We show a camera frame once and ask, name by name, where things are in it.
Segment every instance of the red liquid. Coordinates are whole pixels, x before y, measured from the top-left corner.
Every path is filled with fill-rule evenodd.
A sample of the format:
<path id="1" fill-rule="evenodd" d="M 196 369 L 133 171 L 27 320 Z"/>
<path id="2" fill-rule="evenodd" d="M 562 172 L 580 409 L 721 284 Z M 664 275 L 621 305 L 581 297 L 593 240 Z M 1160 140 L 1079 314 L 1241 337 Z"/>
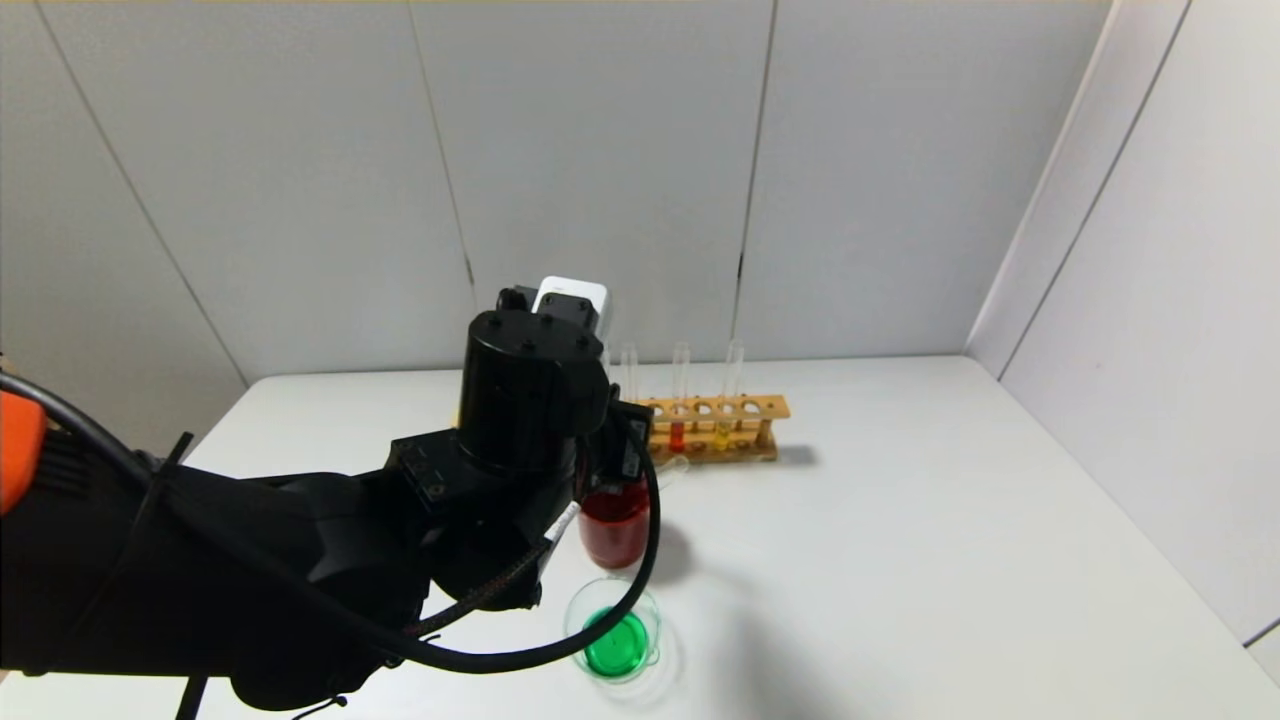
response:
<path id="1" fill-rule="evenodd" d="M 671 424 L 671 451 L 684 452 L 685 451 L 685 424 L 672 423 Z"/>
<path id="2" fill-rule="evenodd" d="M 625 486 L 621 495 L 588 496 L 577 529 L 586 553 L 600 568 L 617 570 L 640 560 L 649 542 L 646 484 Z"/>

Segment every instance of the orange robot part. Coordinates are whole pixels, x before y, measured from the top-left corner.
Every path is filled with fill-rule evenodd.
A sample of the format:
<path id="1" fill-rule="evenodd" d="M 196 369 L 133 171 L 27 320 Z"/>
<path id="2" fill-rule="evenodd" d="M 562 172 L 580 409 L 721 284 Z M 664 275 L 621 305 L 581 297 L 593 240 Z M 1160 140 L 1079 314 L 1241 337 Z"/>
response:
<path id="1" fill-rule="evenodd" d="M 0 515 L 8 515 L 31 487 L 46 425 L 40 404 L 0 393 Z"/>

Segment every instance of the white wall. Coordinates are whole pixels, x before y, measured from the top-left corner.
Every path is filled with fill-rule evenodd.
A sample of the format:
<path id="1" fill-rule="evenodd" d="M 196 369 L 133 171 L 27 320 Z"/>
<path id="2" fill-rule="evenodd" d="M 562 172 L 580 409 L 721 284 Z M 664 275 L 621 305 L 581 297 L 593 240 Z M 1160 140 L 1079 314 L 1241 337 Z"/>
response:
<path id="1" fill-rule="evenodd" d="M 965 354 L 1001 377 L 1088 218 L 1190 0 L 1115 0 Z"/>
<path id="2" fill-rule="evenodd" d="M 1192 4 L 1004 377 L 1242 639 L 1280 615 L 1277 37 Z"/>
<path id="3" fill-rule="evenodd" d="M 50 3 L 50 35 L 3 5 L 63 104 L 17 117 L 44 76 L 6 70 L 4 348 L 161 430 L 209 424 L 180 398 L 212 375 L 457 365 L 553 272 L 613 286 L 653 360 L 718 359 L 735 314 L 751 357 L 956 351 L 1107 8 Z"/>
<path id="4" fill-rule="evenodd" d="M 157 454 L 244 391 L 31 3 L 0 3 L 0 347 Z"/>
<path id="5" fill-rule="evenodd" d="M 748 352 L 959 352 L 1107 6 L 781 3 L 737 318 Z"/>
<path id="6" fill-rule="evenodd" d="M 585 277 L 643 357 L 722 357 L 771 0 L 412 6 L 481 301 Z"/>
<path id="7" fill-rule="evenodd" d="M 250 382 L 460 361 L 476 305 L 407 5 L 45 12 Z"/>
<path id="8" fill-rule="evenodd" d="M 1249 648 L 1253 659 L 1262 665 L 1271 679 L 1280 684 L 1280 630 L 1271 630 Z"/>

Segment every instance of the green liquid in beaker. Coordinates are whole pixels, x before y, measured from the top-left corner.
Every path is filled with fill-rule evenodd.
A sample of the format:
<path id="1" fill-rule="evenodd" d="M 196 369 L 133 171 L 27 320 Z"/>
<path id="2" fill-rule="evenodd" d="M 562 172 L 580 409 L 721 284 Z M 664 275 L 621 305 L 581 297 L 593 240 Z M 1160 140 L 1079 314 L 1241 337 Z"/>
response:
<path id="1" fill-rule="evenodd" d="M 584 628 L 593 625 L 612 610 L 603 607 Z M 621 623 L 586 647 L 586 666 L 602 678 L 621 678 L 635 671 L 649 655 L 649 632 L 644 623 L 634 614 L 627 612 Z"/>

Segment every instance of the test tube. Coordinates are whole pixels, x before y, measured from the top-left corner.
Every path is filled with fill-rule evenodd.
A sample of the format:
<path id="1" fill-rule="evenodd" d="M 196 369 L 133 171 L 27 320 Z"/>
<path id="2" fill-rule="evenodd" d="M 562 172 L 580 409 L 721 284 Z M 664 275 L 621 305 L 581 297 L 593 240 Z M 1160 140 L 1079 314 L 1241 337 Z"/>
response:
<path id="1" fill-rule="evenodd" d="M 671 396 L 676 398 L 672 406 L 672 415 L 682 416 L 689 413 L 689 360 L 690 351 L 687 342 L 677 342 L 671 356 L 672 388 Z M 671 451 L 681 454 L 685 451 L 685 423 L 671 423 Z"/>
<path id="2" fill-rule="evenodd" d="M 724 383 L 721 386 L 719 411 L 732 413 L 731 402 L 742 392 L 742 357 L 745 351 L 742 341 L 735 340 L 728 343 L 728 354 L 724 357 Z M 716 423 L 716 434 L 712 437 L 712 447 L 716 450 L 728 450 L 730 436 L 733 432 L 735 420 L 719 420 Z"/>
<path id="3" fill-rule="evenodd" d="M 600 345 L 604 346 L 604 350 L 600 351 L 600 365 L 604 368 L 604 379 L 612 383 L 613 382 L 613 368 L 612 368 L 613 359 L 609 356 L 609 341 L 604 341 Z"/>
<path id="4" fill-rule="evenodd" d="M 618 364 L 622 370 L 622 400 L 640 402 L 640 354 L 634 342 L 622 346 Z"/>

